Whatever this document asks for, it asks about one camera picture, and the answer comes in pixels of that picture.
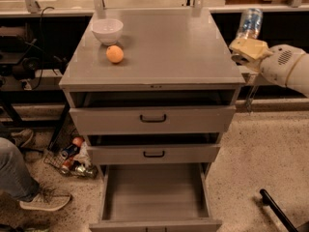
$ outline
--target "white bowl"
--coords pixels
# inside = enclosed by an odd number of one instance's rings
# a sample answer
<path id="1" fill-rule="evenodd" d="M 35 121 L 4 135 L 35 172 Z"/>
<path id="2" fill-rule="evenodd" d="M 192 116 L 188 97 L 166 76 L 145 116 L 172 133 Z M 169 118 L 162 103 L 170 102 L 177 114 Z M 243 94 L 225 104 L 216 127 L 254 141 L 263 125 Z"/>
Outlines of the white bowl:
<path id="1" fill-rule="evenodd" d="M 101 43 L 111 45 L 122 36 L 123 27 L 118 19 L 99 19 L 93 22 L 91 31 Z"/>

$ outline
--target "floor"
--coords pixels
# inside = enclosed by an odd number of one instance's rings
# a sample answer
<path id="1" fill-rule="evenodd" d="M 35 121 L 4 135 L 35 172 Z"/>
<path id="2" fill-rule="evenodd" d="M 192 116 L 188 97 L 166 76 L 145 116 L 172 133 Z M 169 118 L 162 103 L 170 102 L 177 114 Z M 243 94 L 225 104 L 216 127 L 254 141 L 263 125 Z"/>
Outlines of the floor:
<path id="1" fill-rule="evenodd" d="M 248 113 L 242 101 L 206 180 L 212 217 L 222 220 L 219 232 L 286 231 L 261 202 L 266 189 L 295 226 L 309 220 L 309 101 L 254 101 Z M 67 119 L 59 145 L 76 133 Z M 52 130 L 36 129 L 33 148 L 46 149 Z M 23 211 L 6 193 L 0 194 L 0 223 L 13 227 L 48 223 L 52 232 L 87 232 L 99 219 L 103 182 L 64 177 L 44 162 L 46 152 L 27 156 L 32 175 L 46 185 L 66 189 L 73 199 L 55 212 Z"/>

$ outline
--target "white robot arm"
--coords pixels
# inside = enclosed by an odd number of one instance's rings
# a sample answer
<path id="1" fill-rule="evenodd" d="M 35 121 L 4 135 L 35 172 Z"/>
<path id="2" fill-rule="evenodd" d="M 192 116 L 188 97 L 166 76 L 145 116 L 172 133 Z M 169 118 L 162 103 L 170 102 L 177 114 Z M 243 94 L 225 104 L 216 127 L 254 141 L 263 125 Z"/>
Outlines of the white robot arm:
<path id="1" fill-rule="evenodd" d="M 309 54 L 286 44 L 268 48 L 267 43 L 255 39 L 235 39 L 230 49 L 238 55 L 234 59 L 260 73 L 270 83 L 288 87 L 309 98 Z"/>

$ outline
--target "gray tabletop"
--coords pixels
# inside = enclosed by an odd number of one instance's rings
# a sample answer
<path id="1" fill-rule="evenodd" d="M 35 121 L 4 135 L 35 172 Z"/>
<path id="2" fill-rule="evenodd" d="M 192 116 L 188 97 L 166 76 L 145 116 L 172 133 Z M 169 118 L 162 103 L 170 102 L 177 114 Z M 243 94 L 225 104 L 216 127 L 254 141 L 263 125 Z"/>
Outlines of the gray tabletop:
<path id="1" fill-rule="evenodd" d="M 98 17 L 124 24 L 120 64 L 91 32 Z M 243 78 L 207 8 L 106 9 L 94 14 L 60 82 L 62 88 L 102 85 L 240 84 Z"/>

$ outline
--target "empty drawer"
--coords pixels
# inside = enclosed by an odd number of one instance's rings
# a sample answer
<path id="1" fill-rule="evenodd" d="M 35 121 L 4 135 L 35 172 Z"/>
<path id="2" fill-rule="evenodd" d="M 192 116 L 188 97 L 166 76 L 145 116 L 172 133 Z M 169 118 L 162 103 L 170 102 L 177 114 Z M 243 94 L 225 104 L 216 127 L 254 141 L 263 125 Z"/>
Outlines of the empty drawer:
<path id="1" fill-rule="evenodd" d="M 93 164 L 213 162 L 217 133 L 106 135 L 88 147 Z"/>
<path id="2" fill-rule="evenodd" d="M 234 106 L 72 108 L 80 134 L 223 132 Z"/>
<path id="3" fill-rule="evenodd" d="M 112 165 L 104 174 L 102 211 L 93 232 L 212 232 L 200 164 Z"/>

